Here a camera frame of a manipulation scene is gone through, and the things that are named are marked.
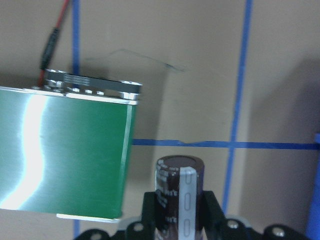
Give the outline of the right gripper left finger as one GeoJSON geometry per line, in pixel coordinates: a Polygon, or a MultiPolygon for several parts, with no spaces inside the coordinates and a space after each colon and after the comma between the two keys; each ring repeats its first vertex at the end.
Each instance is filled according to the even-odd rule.
{"type": "Polygon", "coordinates": [[[144,193],[141,222],[151,227],[156,226],[156,194],[154,191],[144,193]]]}

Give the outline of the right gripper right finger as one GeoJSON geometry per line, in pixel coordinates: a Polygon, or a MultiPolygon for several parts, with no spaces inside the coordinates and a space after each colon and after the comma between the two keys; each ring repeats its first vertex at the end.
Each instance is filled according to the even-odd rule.
{"type": "Polygon", "coordinates": [[[201,221],[204,227],[216,227],[225,220],[225,215],[213,191],[203,191],[201,221]]]}

